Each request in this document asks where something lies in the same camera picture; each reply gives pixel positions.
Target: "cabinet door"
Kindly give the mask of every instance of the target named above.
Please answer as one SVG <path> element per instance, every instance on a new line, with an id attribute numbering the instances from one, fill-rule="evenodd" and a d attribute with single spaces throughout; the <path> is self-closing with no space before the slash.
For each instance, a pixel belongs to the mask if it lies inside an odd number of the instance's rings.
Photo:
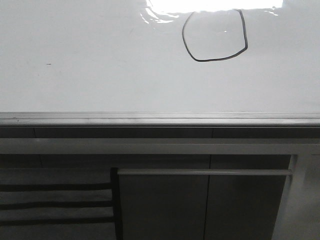
<path id="1" fill-rule="evenodd" d="M 211 169 L 288 169 L 290 157 L 213 155 Z M 206 240 L 271 240 L 285 176 L 209 177 Z"/>
<path id="2" fill-rule="evenodd" d="M 210 156 L 158 155 L 132 161 L 134 168 L 208 169 Z M 121 175 L 123 239 L 203 240 L 208 179 Z"/>

